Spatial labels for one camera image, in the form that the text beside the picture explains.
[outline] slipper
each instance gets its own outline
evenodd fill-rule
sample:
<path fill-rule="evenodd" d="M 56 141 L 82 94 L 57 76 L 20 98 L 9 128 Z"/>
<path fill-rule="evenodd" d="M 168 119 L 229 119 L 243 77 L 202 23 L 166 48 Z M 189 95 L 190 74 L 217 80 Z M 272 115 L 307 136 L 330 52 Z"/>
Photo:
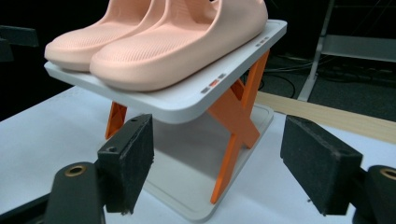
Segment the slipper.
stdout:
<path fill-rule="evenodd" d="M 116 89 L 163 89 L 247 43 L 267 20 L 262 0 L 166 0 L 157 24 L 104 46 L 90 71 Z"/>
<path fill-rule="evenodd" d="M 163 0 L 110 0 L 101 20 L 56 37 L 46 46 L 44 57 L 62 68 L 89 72 L 94 53 L 148 29 L 163 16 L 164 8 Z"/>

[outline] dark background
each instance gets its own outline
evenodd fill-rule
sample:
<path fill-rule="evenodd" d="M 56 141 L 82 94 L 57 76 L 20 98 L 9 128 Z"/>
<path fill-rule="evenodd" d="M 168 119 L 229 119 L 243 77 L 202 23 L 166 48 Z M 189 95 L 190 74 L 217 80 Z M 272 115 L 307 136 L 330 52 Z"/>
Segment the dark background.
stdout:
<path fill-rule="evenodd" d="M 71 87 L 46 72 L 45 46 L 58 35 L 98 21 L 105 14 L 107 3 L 107 0 L 1 2 L 0 25 L 34 28 L 39 46 L 13 45 L 14 61 L 0 62 L 0 120 Z M 288 22 L 288 31 L 272 47 L 272 54 L 312 59 L 329 1 L 265 0 L 265 3 L 270 19 Z M 391 0 L 337 0 L 336 5 L 339 7 L 333 10 L 329 33 L 396 38 L 392 24 L 396 3 Z"/>

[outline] orange plastic bracket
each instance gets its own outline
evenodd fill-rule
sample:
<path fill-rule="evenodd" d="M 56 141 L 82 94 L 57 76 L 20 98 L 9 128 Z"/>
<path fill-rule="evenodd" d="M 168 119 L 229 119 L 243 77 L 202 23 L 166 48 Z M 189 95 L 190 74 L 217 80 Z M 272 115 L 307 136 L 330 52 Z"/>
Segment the orange plastic bracket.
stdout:
<path fill-rule="evenodd" d="M 111 103 L 105 134 L 106 139 L 109 139 L 122 127 L 125 122 L 126 111 L 127 107 L 125 105 L 120 105 L 114 101 Z"/>
<path fill-rule="evenodd" d="M 247 148 L 252 148 L 260 137 L 259 131 L 250 119 L 250 114 L 254 106 L 268 55 L 269 50 L 250 67 L 245 86 L 240 80 L 237 80 L 208 109 L 209 114 L 231 132 L 216 185 L 210 199 L 212 203 L 218 201 L 230 183 L 239 150 L 243 145 Z"/>

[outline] white base tray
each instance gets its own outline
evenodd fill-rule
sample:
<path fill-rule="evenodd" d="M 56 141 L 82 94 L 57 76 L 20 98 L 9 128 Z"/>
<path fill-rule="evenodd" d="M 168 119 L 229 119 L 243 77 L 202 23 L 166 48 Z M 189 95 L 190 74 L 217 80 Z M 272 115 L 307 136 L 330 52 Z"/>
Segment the white base tray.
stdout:
<path fill-rule="evenodd" d="M 273 116 L 274 111 L 267 106 L 253 107 L 251 119 L 261 136 Z M 154 120 L 153 126 L 155 156 L 144 189 L 190 221 L 208 220 L 254 147 L 240 150 L 232 180 L 213 204 L 210 198 L 230 138 L 229 131 L 207 113 L 176 125 Z"/>

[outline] dark floor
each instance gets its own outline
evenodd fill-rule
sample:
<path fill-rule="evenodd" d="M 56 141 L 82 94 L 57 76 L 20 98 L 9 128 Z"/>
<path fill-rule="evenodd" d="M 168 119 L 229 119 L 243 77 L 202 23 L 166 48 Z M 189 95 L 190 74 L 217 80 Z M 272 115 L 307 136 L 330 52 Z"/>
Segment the dark floor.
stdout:
<path fill-rule="evenodd" d="M 261 91 L 297 99 L 311 63 L 307 59 L 272 55 Z M 309 103 L 396 121 L 394 63 L 324 56 L 317 73 Z"/>

